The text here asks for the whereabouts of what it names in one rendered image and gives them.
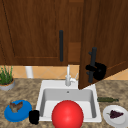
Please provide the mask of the long dark green vegetable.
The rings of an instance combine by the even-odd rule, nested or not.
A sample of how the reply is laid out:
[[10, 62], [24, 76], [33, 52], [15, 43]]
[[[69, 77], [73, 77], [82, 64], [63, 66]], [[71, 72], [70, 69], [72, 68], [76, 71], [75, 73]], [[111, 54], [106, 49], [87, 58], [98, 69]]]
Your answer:
[[113, 98], [111, 98], [111, 97], [98, 97], [97, 98], [97, 101], [98, 102], [118, 102], [119, 101], [119, 99], [113, 99]]

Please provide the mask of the brown wooden cupboard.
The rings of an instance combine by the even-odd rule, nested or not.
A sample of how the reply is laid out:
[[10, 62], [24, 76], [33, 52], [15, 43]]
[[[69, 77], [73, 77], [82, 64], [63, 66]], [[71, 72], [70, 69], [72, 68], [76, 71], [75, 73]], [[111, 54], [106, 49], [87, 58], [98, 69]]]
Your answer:
[[0, 0], [0, 65], [128, 68], [128, 0]]

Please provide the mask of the white sink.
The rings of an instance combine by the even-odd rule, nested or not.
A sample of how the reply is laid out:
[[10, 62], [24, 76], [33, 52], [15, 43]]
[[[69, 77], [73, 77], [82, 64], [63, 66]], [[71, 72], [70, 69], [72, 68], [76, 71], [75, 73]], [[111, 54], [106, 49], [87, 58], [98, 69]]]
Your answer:
[[78, 82], [66, 86], [64, 80], [42, 81], [36, 105], [40, 112], [39, 120], [50, 121], [54, 107], [63, 100], [72, 100], [81, 107], [84, 122], [102, 121], [95, 85], [79, 90]]

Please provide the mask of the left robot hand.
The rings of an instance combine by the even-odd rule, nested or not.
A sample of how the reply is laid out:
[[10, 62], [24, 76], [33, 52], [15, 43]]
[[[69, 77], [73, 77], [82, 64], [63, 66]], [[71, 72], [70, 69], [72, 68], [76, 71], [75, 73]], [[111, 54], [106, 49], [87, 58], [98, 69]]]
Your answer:
[[37, 125], [39, 123], [39, 111], [38, 110], [32, 110], [29, 112], [29, 122], [31, 124]]

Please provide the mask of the blue plate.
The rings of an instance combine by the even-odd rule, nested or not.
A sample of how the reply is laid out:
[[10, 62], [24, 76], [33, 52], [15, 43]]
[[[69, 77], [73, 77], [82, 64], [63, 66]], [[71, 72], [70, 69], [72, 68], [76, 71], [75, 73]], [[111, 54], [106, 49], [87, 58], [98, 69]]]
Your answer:
[[25, 120], [29, 116], [29, 112], [32, 110], [32, 105], [26, 100], [16, 100], [15, 104], [22, 102], [23, 106], [14, 113], [9, 106], [4, 111], [4, 117], [10, 122], [20, 122]]

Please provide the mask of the dark purple food piece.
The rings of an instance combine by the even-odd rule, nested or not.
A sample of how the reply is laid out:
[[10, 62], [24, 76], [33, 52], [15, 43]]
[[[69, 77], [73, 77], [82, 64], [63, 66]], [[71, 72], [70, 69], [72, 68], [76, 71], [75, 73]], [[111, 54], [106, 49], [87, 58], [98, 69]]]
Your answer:
[[123, 113], [122, 112], [117, 112], [115, 110], [112, 110], [110, 113], [109, 113], [109, 116], [111, 119], [114, 119], [114, 118], [118, 118], [120, 116], [122, 116]]

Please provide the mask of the white upright thing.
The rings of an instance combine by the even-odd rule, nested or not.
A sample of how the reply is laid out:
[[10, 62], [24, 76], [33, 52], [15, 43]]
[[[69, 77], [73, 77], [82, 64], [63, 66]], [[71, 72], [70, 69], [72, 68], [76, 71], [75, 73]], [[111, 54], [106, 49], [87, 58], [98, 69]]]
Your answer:
[[33, 69], [32, 69], [32, 66], [25, 66], [25, 70], [26, 70], [27, 78], [33, 79], [34, 76], [33, 76]]

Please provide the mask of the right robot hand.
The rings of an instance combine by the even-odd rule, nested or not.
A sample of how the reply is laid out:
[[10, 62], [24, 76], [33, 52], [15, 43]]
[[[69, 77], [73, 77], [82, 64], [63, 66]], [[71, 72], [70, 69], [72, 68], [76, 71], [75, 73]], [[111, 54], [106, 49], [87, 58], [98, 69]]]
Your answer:
[[102, 80], [105, 77], [107, 67], [101, 63], [95, 63], [94, 66], [87, 65], [85, 67], [87, 74], [89, 75], [89, 83], [92, 83], [93, 80]]

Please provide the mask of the red ball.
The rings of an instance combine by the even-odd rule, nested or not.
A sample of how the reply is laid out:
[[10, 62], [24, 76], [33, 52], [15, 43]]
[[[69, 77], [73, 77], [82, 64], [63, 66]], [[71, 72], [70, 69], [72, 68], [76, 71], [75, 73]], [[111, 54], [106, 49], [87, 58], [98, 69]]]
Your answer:
[[84, 115], [76, 102], [64, 100], [54, 107], [51, 119], [55, 128], [80, 128]]

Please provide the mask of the green plant in grey pot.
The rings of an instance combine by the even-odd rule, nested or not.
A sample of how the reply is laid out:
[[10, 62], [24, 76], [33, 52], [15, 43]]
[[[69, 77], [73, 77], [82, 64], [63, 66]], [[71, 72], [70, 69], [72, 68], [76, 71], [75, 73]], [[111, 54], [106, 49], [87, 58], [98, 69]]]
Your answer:
[[13, 67], [0, 66], [0, 90], [9, 91], [14, 88]]

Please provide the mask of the white tap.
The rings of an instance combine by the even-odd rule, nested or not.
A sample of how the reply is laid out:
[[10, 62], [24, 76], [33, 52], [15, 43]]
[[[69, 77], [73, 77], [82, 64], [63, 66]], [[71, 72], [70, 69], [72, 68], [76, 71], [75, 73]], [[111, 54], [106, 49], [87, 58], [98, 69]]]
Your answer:
[[66, 86], [71, 86], [71, 83], [75, 83], [77, 80], [77, 76], [78, 76], [79, 73], [76, 74], [76, 76], [74, 78], [71, 77], [70, 75], [70, 65], [67, 66], [67, 75], [65, 76], [65, 85]]

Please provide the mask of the brown food piece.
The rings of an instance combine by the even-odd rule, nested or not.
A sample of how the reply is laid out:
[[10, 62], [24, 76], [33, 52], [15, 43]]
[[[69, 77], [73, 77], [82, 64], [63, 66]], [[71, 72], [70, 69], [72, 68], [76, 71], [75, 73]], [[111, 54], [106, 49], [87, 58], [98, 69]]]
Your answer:
[[10, 109], [11, 109], [14, 113], [16, 113], [19, 109], [21, 109], [22, 106], [23, 106], [23, 102], [19, 102], [18, 104], [11, 103], [11, 104], [9, 105]]

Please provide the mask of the white plate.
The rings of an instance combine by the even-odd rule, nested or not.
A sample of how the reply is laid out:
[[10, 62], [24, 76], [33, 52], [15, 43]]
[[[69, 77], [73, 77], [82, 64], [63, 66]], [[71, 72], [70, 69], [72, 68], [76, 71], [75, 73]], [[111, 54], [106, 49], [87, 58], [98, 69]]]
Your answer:
[[[111, 118], [111, 111], [121, 113], [117, 118]], [[105, 121], [114, 128], [128, 128], [128, 111], [118, 105], [109, 105], [103, 110], [103, 117]]]

